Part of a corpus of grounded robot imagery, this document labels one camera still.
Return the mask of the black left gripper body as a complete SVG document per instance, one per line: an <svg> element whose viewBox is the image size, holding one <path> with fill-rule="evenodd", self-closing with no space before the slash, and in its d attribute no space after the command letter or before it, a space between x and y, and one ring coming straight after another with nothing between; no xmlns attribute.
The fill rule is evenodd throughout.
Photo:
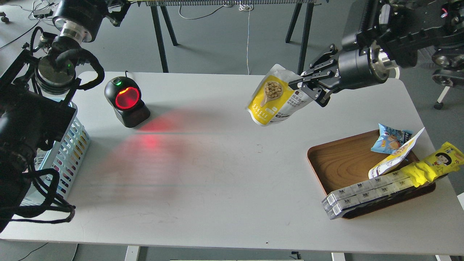
<svg viewBox="0 0 464 261"><path fill-rule="evenodd" d="M60 37L77 43L93 42L107 13L104 0L62 0L54 13L53 24L60 31Z"/></svg>

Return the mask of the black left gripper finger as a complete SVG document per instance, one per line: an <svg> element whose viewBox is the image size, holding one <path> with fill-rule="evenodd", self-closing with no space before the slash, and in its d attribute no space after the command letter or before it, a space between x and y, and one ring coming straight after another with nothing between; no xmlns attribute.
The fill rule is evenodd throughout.
<svg viewBox="0 0 464 261"><path fill-rule="evenodd" d="M129 0L106 0L107 12L105 17L114 27L119 27L128 12L131 2ZM118 11L110 11L110 8L119 8Z"/></svg>

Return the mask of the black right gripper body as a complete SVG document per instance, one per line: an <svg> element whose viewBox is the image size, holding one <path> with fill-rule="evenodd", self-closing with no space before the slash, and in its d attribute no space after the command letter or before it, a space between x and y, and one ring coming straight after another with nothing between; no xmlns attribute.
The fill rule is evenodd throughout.
<svg viewBox="0 0 464 261"><path fill-rule="evenodd" d="M335 60L337 84L334 91L383 84L393 70L393 61L380 47L340 51L335 55Z"/></svg>

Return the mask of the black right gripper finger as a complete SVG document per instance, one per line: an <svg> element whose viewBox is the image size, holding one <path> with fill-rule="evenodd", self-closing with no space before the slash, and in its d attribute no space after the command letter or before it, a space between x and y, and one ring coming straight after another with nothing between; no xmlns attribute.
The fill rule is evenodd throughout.
<svg viewBox="0 0 464 261"><path fill-rule="evenodd" d="M325 107L339 83L338 57L337 47L331 44L310 63L300 79L288 83L289 87L304 92L318 105Z"/></svg>

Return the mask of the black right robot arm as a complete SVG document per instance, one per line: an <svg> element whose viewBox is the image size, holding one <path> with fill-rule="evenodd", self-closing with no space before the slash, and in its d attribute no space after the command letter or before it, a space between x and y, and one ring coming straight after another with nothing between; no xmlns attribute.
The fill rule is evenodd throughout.
<svg viewBox="0 0 464 261"><path fill-rule="evenodd" d="M416 66L428 47L439 67L432 79L463 88L462 0L357 0L342 49L329 46L289 87L324 107L331 94L383 84L391 70Z"/></svg>

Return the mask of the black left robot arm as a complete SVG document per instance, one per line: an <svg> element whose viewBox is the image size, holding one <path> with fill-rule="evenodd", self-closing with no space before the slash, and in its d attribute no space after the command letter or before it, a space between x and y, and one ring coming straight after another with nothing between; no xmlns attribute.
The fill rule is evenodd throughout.
<svg viewBox="0 0 464 261"><path fill-rule="evenodd" d="M81 43L95 40L104 18L118 27L130 0L62 0L53 17L59 34L33 27L30 43L1 76L1 230L19 222L44 223L45 211L68 213L48 224L70 222L75 207L59 195L59 173L35 170L37 150L63 140L76 115L69 106L77 90L105 78L97 57Z"/></svg>

